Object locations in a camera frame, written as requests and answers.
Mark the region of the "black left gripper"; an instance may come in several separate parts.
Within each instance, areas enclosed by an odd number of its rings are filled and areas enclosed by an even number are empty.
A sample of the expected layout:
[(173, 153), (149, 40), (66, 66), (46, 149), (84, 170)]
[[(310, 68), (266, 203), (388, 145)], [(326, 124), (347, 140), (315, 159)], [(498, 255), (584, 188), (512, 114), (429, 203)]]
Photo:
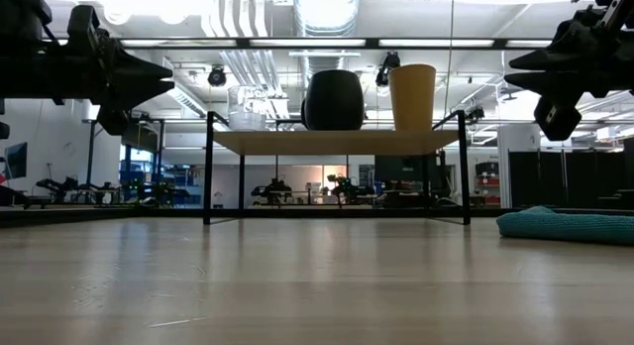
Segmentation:
[[(172, 71), (128, 54), (109, 39), (90, 5), (73, 8), (61, 44), (48, 28), (45, 0), (0, 0), (0, 97), (91, 99), (112, 110), (132, 110), (172, 89)], [(113, 83), (130, 82), (117, 86)]]

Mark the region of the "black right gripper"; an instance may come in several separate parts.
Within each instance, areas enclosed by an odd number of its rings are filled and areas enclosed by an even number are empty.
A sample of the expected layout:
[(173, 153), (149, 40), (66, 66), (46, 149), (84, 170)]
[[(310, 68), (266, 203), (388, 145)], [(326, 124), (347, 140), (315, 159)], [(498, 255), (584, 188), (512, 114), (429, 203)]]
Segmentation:
[(538, 103), (575, 106), (590, 92), (634, 94), (634, 0), (594, 0), (561, 24), (544, 48), (512, 59), (522, 70), (504, 76), (509, 84), (532, 91)]

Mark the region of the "small clear plastic cup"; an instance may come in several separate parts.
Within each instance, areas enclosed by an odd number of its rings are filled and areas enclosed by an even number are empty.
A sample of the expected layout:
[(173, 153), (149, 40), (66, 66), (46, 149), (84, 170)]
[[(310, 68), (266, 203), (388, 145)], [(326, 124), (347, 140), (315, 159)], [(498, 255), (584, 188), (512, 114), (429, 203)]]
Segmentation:
[(263, 131), (266, 125), (266, 95), (252, 86), (228, 89), (228, 122), (234, 131)]

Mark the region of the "tall orange plastic cup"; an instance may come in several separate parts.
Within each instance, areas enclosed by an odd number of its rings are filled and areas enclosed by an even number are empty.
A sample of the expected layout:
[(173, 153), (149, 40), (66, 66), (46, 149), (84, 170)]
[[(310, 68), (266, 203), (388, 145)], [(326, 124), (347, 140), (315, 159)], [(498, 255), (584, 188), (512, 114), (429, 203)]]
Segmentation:
[(429, 64), (408, 64), (388, 75), (394, 127), (397, 131), (432, 129), (436, 68)]

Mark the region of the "round black mug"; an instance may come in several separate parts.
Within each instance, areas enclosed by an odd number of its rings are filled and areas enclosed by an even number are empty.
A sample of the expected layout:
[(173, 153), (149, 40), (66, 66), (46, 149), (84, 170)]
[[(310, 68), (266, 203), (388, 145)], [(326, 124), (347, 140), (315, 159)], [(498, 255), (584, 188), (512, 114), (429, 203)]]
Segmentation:
[(301, 119), (308, 130), (360, 130), (365, 102), (358, 76), (341, 69), (313, 74), (302, 103)]

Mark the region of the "black room partition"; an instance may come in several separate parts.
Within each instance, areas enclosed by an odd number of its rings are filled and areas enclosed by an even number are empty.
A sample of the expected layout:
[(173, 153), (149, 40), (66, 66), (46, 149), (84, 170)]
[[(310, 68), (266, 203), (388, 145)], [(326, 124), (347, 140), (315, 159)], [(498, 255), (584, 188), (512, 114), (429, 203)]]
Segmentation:
[(511, 206), (634, 209), (634, 154), (510, 152)]

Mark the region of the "white cabinet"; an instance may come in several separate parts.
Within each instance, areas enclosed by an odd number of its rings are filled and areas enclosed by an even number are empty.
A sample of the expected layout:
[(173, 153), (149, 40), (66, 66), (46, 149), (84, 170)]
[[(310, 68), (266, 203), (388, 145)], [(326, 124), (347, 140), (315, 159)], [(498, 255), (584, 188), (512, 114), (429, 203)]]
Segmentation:
[(509, 152), (522, 146), (522, 126), (502, 125), (497, 131), (500, 207), (511, 208)]

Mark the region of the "dark computer monitor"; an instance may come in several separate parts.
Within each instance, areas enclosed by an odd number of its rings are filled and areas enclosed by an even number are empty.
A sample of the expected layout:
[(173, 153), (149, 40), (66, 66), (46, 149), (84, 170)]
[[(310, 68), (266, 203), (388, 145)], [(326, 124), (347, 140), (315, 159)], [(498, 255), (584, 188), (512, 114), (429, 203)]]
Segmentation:
[(5, 176), (9, 179), (27, 176), (28, 144), (21, 143), (5, 150)]

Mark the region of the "folded teal cloth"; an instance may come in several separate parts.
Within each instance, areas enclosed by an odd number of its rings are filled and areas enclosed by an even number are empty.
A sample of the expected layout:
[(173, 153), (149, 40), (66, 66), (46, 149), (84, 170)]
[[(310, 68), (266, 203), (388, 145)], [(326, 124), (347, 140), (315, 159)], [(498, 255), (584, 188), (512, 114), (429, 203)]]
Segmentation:
[(634, 216), (560, 213), (544, 206), (496, 218), (506, 238), (634, 246)]

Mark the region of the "black overhead frame bar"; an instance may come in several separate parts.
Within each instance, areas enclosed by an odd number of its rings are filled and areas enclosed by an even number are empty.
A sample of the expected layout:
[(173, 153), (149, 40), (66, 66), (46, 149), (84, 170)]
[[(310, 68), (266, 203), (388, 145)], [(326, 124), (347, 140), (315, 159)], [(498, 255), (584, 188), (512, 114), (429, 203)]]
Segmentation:
[(418, 50), (506, 51), (546, 47), (520, 38), (146, 38), (119, 39), (129, 50)]

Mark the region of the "black aluminium table frame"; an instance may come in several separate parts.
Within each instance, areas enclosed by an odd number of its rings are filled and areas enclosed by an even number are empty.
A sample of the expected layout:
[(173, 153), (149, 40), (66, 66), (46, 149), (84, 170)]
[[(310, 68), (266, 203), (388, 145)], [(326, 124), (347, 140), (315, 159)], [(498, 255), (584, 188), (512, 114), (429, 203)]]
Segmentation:
[(133, 217), (174, 218), (443, 218), (464, 215), (461, 209), (154, 209), (154, 208), (69, 208), (0, 210), (0, 223), (66, 223)]

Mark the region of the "wooden shelf with black frame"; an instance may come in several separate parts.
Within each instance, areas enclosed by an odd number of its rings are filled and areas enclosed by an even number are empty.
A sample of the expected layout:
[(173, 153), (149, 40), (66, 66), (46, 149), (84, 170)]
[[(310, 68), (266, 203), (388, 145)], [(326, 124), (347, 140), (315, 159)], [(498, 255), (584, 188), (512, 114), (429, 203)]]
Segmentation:
[(216, 122), (225, 119), (216, 112), (206, 117), (206, 145), (204, 160), (204, 193), (202, 220), (205, 225), (212, 217), (213, 146), (226, 147), (240, 157), (239, 209), (244, 209), (246, 156), (427, 156), (448, 144), (459, 143), (461, 168), (462, 224), (471, 223), (468, 183), (466, 114), (459, 110), (436, 123), (428, 131), (214, 131)]

